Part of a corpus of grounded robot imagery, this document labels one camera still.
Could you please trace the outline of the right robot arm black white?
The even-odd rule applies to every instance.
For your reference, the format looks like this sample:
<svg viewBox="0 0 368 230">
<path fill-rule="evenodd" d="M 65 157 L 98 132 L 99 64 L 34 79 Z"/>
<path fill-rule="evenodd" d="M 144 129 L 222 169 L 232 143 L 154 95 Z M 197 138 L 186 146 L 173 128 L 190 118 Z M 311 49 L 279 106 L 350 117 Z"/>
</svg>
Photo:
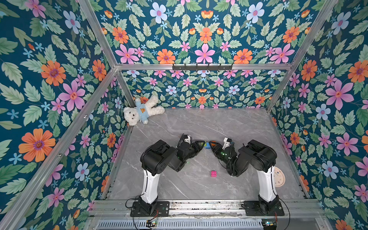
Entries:
<svg viewBox="0 0 368 230">
<path fill-rule="evenodd" d="M 274 149 L 256 140 L 251 140 L 236 151 L 234 142 L 229 138 L 225 138 L 223 144 L 211 141 L 209 145 L 230 176 L 239 177 L 249 166 L 257 170 L 259 210 L 264 214 L 271 212 L 279 203 L 274 183 L 277 158 Z"/>
</svg>

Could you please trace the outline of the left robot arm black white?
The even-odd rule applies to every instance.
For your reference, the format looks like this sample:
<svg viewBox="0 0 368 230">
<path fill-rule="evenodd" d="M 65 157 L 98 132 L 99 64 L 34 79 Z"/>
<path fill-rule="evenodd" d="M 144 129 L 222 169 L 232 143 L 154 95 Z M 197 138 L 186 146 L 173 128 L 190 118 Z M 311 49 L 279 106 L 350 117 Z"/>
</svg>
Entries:
<svg viewBox="0 0 368 230">
<path fill-rule="evenodd" d="M 206 141 L 193 141 L 192 137 L 182 134 L 176 147 L 159 140 L 149 146 L 141 155 L 144 180 L 138 207 L 152 214 L 158 205 L 158 184 L 161 173 L 170 167 L 175 172 L 181 171 L 189 159 L 197 156 L 206 146 Z"/>
</svg>

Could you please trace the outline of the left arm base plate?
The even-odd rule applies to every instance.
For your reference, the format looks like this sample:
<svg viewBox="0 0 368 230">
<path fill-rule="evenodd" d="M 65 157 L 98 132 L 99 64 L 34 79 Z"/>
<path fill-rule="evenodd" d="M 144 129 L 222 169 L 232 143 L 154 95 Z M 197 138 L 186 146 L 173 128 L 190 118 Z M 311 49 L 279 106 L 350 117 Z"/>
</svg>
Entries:
<svg viewBox="0 0 368 230">
<path fill-rule="evenodd" d="M 131 217 L 167 217 L 169 216 L 170 202 L 156 201 L 148 204 L 144 201 L 136 201 L 133 203 L 130 216 Z"/>
</svg>

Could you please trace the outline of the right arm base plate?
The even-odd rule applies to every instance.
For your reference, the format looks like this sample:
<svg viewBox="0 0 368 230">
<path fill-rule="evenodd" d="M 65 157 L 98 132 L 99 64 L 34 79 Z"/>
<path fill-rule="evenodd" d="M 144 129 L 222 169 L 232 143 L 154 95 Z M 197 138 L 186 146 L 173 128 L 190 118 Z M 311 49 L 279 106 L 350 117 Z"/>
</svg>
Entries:
<svg viewBox="0 0 368 230">
<path fill-rule="evenodd" d="M 262 209 L 259 201 L 244 201 L 241 207 L 245 210 L 247 216 L 285 216 L 280 201 L 269 211 Z"/>
</svg>

